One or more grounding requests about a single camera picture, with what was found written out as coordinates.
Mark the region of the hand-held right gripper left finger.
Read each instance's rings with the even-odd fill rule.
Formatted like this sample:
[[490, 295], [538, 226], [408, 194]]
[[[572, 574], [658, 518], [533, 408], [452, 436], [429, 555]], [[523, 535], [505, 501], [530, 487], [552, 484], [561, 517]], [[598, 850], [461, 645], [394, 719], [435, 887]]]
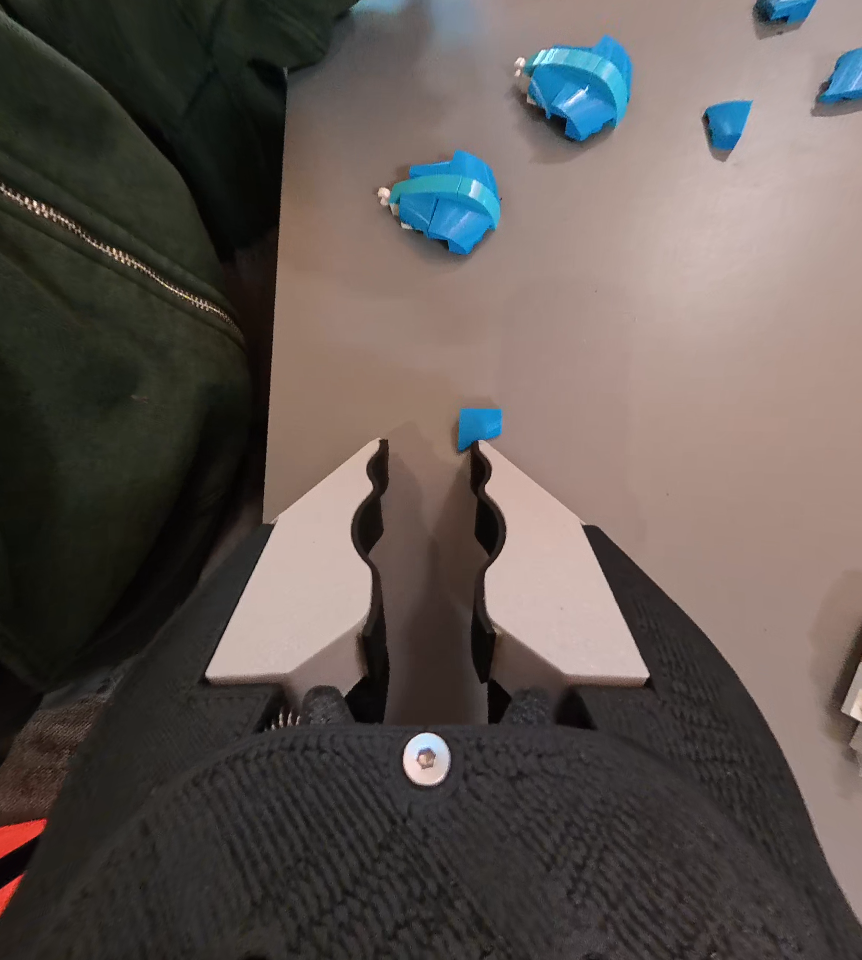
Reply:
[[276, 685], [295, 707], [334, 688], [359, 722], [384, 722], [387, 624], [371, 552], [388, 484], [389, 442], [375, 438], [271, 522], [204, 671], [209, 684]]

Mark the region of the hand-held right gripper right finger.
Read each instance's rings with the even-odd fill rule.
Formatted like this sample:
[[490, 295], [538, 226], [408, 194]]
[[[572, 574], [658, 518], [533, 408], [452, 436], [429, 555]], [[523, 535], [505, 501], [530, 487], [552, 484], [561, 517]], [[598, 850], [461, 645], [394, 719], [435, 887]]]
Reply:
[[650, 671], [584, 523], [486, 440], [470, 448], [475, 579], [472, 661], [497, 723], [522, 690], [552, 709], [575, 690], [643, 689]]

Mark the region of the person's grey trousers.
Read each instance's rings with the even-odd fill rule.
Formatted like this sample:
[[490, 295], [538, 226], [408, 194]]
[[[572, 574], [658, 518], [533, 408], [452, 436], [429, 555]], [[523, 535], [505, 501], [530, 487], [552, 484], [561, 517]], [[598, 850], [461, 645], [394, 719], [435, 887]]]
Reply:
[[0, 767], [0, 827], [43, 819], [70, 761], [131, 666], [131, 660], [49, 693]]

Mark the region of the blue lego dome assembly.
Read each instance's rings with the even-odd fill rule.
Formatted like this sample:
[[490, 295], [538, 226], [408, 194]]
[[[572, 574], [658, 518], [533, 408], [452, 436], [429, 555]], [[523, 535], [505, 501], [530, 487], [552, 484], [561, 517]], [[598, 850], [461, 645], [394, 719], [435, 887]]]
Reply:
[[456, 150], [448, 161], [413, 165], [407, 178], [379, 188], [376, 196], [404, 230], [463, 257], [496, 231], [502, 217], [492, 168], [465, 150]]
[[625, 119], [633, 86], [626, 48], [609, 35], [590, 46], [554, 45], [514, 62], [526, 102], [562, 123], [574, 142], [613, 130]]

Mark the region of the dark green zip jacket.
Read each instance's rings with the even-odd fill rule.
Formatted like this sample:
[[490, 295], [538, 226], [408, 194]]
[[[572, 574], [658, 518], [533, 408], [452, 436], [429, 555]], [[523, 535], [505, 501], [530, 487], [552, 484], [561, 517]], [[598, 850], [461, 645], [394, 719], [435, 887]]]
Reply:
[[180, 174], [0, 6], [0, 665], [52, 690], [193, 577], [242, 454], [245, 341]]

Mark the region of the small blue lego wedge piece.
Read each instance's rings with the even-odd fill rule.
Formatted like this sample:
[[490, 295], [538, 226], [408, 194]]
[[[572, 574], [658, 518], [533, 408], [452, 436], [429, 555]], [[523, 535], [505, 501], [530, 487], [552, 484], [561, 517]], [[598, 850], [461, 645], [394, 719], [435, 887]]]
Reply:
[[463, 407], [458, 418], [457, 450], [469, 450], [474, 443], [499, 438], [504, 429], [504, 414], [496, 407]]

